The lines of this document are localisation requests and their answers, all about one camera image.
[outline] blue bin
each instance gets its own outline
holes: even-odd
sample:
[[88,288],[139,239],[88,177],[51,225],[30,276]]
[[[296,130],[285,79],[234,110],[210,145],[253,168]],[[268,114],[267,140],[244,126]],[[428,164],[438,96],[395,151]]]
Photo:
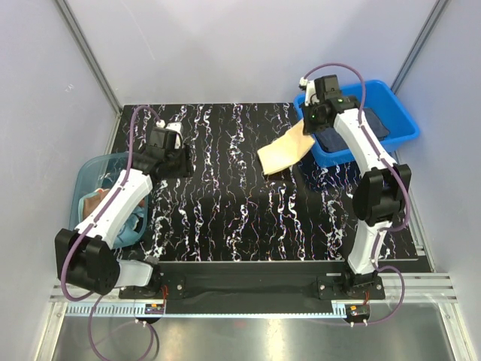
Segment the blue bin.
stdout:
[[[362,88],[360,83],[342,86],[341,89],[345,96],[356,96],[361,101]],[[305,94],[300,94],[294,99],[294,108],[299,120],[304,117],[301,109],[304,100]],[[369,80],[366,82],[365,107],[371,108],[389,130],[389,135],[380,142],[388,153],[397,150],[405,141],[418,137],[419,128],[414,119],[409,115],[395,94],[382,81]],[[325,152],[317,138],[314,135],[313,137],[316,143],[310,151],[313,153],[319,166],[327,168],[354,160],[354,156],[348,149],[334,153]]]
[[[70,222],[68,224],[70,230],[74,230],[78,223],[81,222],[78,215],[78,203],[83,196],[94,192],[98,188],[112,188],[120,176],[120,172],[127,167],[128,153],[107,154],[105,156],[97,156],[85,163],[78,172],[77,183],[75,184],[74,198],[70,211]],[[148,198],[145,197],[143,223],[138,237],[138,241],[145,232],[147,227],[147,207]]]

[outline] blue plastic tray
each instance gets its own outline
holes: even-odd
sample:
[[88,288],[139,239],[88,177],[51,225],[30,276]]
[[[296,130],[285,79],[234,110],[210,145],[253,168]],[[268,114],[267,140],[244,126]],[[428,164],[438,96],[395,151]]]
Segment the blue plastic tray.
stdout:
[[[356,96],[361,101],[361,84],[342,86],[341,89],[345,96]],[[294,108],[299,120],[304,117],[301,109],[304,100],[305,94],[300,94],[294,99]],[[388,153],[397,150],[405,141],[410,141],[419,136],[419,128],[414,119],[409,115],[395,94],[382,81],[369,80],[366,82],[365,107],[371,108],[389,130],[389,135],[381,141],[381,145]],[[313,137],[316,143],[310,151],[313,153],[319,166],[327,168],[354,160],[354,156],[348,149],[334,153],[325,152],[317,138],[314,135]]]

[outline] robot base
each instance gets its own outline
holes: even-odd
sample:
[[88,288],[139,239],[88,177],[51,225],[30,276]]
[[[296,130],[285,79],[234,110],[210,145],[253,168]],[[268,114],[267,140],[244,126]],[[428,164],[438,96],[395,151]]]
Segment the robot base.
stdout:
[[317,278],[317,289],[319,290],[319,299],[323,301],[332,301],[337,299],[356,299],[364,301],[366,292],[369,292],[369,299],[386,299],[384,293],[383,280],[376,276],[371,285],[362,289],[346,292],[343,288],[342,276],[319,276]]

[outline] light blue basket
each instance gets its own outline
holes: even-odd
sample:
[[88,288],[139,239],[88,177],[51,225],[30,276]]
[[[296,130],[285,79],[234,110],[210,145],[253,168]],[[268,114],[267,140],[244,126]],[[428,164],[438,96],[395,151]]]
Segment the light blue basket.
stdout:
[[[128,156],[128,153],[97,156],[82,166],[78,172],[77,183],[75,184],[74,198],[70,211],[70,222],[68,224],[70,230],[74,230],[81,221],[78,216],[78,202],[80,199],[98,188],[111,189],[115,182],[117,182],[117,179],[119,179],[120,172],[126,169]],[[149,202],[146,196],[143,223],[135,242],[142,237],[147,227],[148,204]]]

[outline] dark blue cloth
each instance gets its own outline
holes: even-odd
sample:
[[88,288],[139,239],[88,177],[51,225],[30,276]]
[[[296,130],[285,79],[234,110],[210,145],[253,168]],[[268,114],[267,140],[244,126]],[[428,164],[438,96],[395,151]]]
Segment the dark blue cloth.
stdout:
[[[365,108],[364,113],[366,120],[373,130],[379,141],[382,141],[389,135],[389,130],[383,125],[381,119],[370,108]],[[328,128],[322,132],[317,132],[316,138],[321,144],[321,148],[327,153],[334,153],[347,149],[346,142],[337,133],[334,128]]]

